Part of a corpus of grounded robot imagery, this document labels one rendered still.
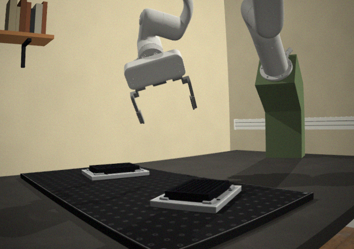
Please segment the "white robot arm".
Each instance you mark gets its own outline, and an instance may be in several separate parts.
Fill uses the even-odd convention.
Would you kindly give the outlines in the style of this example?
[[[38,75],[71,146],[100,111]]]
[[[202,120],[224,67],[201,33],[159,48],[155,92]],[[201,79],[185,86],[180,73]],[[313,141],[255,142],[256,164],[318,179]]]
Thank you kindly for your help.
[[[139,17],[138,57],[135,60],[147,48],[158,48],[163,52],[159,37],[169,40],[182,38],[194,9],[193,0],[183,2],[180,17],[151,8],[142,11]],[[288,59],[293,50],[288,48],[285,52],[279,34],[284,25],[284,0],[243,0],[241,14],[261,61],[262,78],[268,81],[286,78],[293,69]]]

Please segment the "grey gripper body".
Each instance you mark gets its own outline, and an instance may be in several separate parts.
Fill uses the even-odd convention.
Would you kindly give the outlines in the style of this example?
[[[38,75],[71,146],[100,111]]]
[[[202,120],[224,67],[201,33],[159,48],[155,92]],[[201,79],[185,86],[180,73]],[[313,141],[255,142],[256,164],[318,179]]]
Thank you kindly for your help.
[[[138,60],[124,66],[124,76],[132,90],[182,77],[185,73],[183,58],[177,49],[162,52],[158,48],[147,48]]]

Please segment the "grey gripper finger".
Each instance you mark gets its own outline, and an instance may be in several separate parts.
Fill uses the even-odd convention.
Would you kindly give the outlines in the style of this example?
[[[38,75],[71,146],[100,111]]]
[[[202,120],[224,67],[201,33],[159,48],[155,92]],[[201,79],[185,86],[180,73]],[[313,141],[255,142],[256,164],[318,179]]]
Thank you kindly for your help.
[[[191,94],[190,101],[191,101],[191,104],[192,104],[192,108],[194,110],[195,108],[197,108],[197,105],[196,105],[195,96],[194,96],[194,92],[193,92],[193,89],[192,89],[190,78],[189,78],[189,76],[185,76],[185,77],[178,77],[178,78],[175,78],[175,79],[172,79],[172,80],[176,81],[176,80],[180,80],[180,79],[182,80],[183,84],[188,83],[190,94]]]
[[[131,96],[132,104],[134,106],[134,109],[136,111],[136,114],[137,114],[137,117],[139,119],[140,124],[142,124],[142,123],[145,124],[143,115],[141,113],[141,110],[138,109],[138,106],[137,106],[136,101],[135,101],[135,98],[139,97],[139,92],[138,91],[142,91],[142,90],[145,90],[145,87],[140,88],[140,89],[136,89],[135,91],[130,92],[130,96]]]

